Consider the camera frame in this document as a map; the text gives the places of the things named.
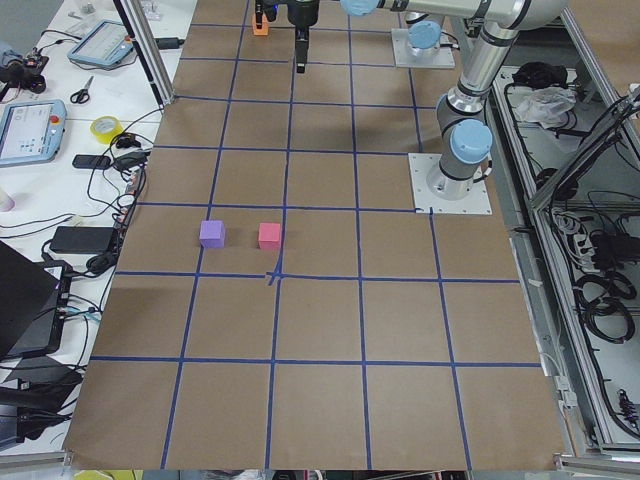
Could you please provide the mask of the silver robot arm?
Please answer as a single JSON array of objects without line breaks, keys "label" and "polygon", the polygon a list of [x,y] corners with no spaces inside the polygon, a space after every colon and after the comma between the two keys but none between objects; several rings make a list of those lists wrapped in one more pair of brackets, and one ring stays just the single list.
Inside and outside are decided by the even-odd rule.
[{"label": "silver robot arm", "polygon": [[522,30],[542,27],[560,15],[565,1],[343,1],[351,16],[375,9],[481,18],[484,25],[456,86],[437,106],[444,151],[426,176],[438,197],[459,200],[468,195],[478,166],[490,153],[493,136],[481,121],[486,96],[507,53]]},{"label": "silver robot arm", "polygon": [[[279,5],[287,8],[288,21],[294,26],[295,46],[307,47],[309,44],[310,28],[319,18],[319,1],[255,1],[254,15],[256,25],[263,24],[262,18],[269,22],[277,18]],[[348,15],[363,17],[375,9],[385,8],[384,1],[340,1],[341,7]],[[430,14],[420,13],[410,23],[409,38],[413,48],[429,49],[434,47],[442,34],[441,25],[431,18]]]}]

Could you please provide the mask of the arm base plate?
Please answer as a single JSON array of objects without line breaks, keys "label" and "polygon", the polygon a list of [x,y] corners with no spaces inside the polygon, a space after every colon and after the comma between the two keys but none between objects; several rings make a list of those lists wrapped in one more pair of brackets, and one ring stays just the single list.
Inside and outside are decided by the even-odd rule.
[{"label": "arm base plate", "polygon": [[431,41],[429,48],[419,48],[411,42],[409,29],[391,30],[392,47],[396,67],[423,69],[453,69],[455,59],[451,47],[445,47],[441,41],[444,35],[438,25],[419,35]]},{"label": "arm base plate", "polygon": [[491,215],[482,169],[467,180],[452,180],[440,169],[440,154],[408,155],[414,210],[423,214]]}]

